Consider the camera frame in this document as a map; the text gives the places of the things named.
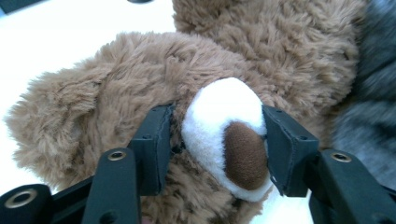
black object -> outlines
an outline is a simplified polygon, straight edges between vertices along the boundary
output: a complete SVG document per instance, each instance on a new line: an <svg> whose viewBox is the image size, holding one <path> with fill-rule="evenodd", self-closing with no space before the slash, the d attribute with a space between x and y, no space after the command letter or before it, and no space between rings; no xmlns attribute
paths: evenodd
<svg viewBox="0 0 396 224"><path fill-rule="evenodd" d="M344 151L318 152L318 139L285 112L262 108L268 167L280 194L305 197L315 223L396 224L395 193L380 186L363 164Z"/></svg>
<svg viewBox="0 0 396 224"><path fill-rule="evenodd" d="M132 2L132 3L147 3L151 1L152 0L128 0L128 2Z"/></svg>
<svg viewBox="0 0 396 224"><path fill-rule="evenodd" d="M6 14L9 14L42 1L43 0L0 0L0 8L2 8Z"/></svg>
<svg viewBox="0 0 396 224"><path fill-rule="evenodd" d="M0 198L0 223L140 223L139 195L157 195L171 154L171 106L148 112L127 148L104 153L94 177L50 196L44 185ZM396 193L382 188L354 156L317 152L318 139L285 112L262 108L269 169L281 194L305 197L315 223L396 223Z"/></svg>
<svg viewBox="0 0 396 224"><path fill-rule="evenodd" d="M337 116L332 142L396 189L396 0L370 0L365 8L354 100Z"/></svg>
<svg viewBox="0 0 396 224"><path fill-rule="evenodd" d="M128 147L105 152L95 176L69 189L51 196L45 185L27 185L4 194L0 223L140 223L140 196L164 188L172 111L151 109Z"/></svg>
<svg viewBox="0 0 396 224"><path fill-rule="evenodd" d="M318 139L287 113L263 105L268 131L268 169L280 194L305 197L303 181L306 158L318 151Z"/></svg>

screw hole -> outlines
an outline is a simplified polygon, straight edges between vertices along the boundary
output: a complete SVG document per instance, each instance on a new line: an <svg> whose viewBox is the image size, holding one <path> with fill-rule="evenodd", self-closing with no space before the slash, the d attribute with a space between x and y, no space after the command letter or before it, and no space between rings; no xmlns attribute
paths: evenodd
<svg viewBox="0 0 396 224"><path fill-rule="evenodd" d="M111 153L110 155L108 155L108 159L110 161L119 161L122 160L123 158L126 157L126 153L123 151L115 151L113 153Z"/></svg>
<svg viewBox="0 0 396 224"><path fill-rule="evenodd" d="M341 161L341 162L350 162L352 161L352 159L350 159L350 157L348 157L345 154L342 153L333 153L332 154L332 158L337 160L337 161Z"/></svg>
<svg viewBox="0 0 396 224"><path fill-rule="evenodd" d="M100 224L112 224L115 223L117 221L119 217L117 216L117 213L115 211L109 211L104 213L100 219L99 219L99 223Z"/></svg>
<svg viewBox="0 0 396 224"><path fill-rule="evenodd" d="M10 197L6 203L7 208L18 208L30 203L37 196L35 189L26 189L21 192L14 194Z"/></svg>

brown teddy bear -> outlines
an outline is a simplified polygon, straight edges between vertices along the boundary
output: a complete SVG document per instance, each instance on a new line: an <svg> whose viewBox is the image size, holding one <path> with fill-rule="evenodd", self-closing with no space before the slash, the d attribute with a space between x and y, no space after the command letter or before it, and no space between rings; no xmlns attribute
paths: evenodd
<svg viewBox="0 0 396 224"><path fill-rule="evenodd" d="M16 161L65 189L94 175L103 152L126 147L151 108L173 104L171 146L185 150L171 158L162 194L142 197L143 215L249 223L271 190L257 150L271 130L258 108L285 110L328 147L355 77L364 6L174 0L179 33L120 34L31 83L7 118Z"/></svg>

furry fabric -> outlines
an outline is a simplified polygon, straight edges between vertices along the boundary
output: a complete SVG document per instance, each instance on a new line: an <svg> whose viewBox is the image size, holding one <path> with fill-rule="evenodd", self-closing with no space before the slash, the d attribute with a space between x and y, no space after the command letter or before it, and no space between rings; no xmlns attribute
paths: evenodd
<svg viewBox="0 0 396 224"><path fill-rule="evenodd" d="M227 177L242 189L256 190L265 185L268 186L266 190L271 188L273 183L267 168L264 136L239 121L231 123L224 131L224 171Z"/></svg>
<svg viewBox="0 0 396 224"><path fill-rule="evenodd" d="M226 77L325 139L323 120L354 78L354 24L364 1L174 0L174 6L177 29L197 35L121 34L76 67L32 81L7 118L19 166L59 189L76 184L93 175L104 151L127 146L156 105L175 104L171 144L180 147L193 97ZM142 199L142 212L154 223L248 223L264 199L237 200L184 151L169 164L163 194Z"/></svg>
<svg viewBox="0 0 396 224"><path fill-rule="evenodd" d="M261 74L264 103L299 120L322 147L331 146L332 107L355 77L364 7L364 0L174 0L180 32L243 55Z"/></svg>
<svg viewBox="0 0 396 224"><path fill-rule="evenodd" d="M396 1L371 1L366 18L353 90L358 102L338 118L334 144L396 189Z"/></svg>
<svg viewBox="0 0 396 224"><path fill-rule="evenodd" d="M237 198L257 202L272 186L269 175L259 188L248 190L237 186L224 171L225 130L237 121L245 123L258 135L267 134L262 102L245 83L231 77L198 91L187 109L181 134L187 150L222 186Z"/></svg>

white surface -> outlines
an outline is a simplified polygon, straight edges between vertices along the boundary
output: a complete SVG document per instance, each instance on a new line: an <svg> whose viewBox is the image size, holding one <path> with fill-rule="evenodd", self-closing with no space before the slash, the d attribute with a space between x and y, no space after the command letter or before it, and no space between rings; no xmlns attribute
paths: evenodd
<svg viewBox="0 0 396 224"><path fill-rule="evenodd" d="M267 134L262 101L247 84L224 78L200 89L187 109L181 135L186 149L236 198L257 202L271 188L269 175L257 189L240 188L224 172L224 133L232 122L243 122L260 136Z"/></svg>
<svg viewBox="0 0 396 224"><path fill-rule="evenodd" d="M30 79L92 56L121 31L174 32L172 14L171 0L145 5L126 0L50 0L0 18L0 117L26 91ZM40 183L16 167L12 152L17 146L2 120L0 142L0 195ZM267 202L263 216L253 223L309 223L301 200L274 193Z"/></svg>

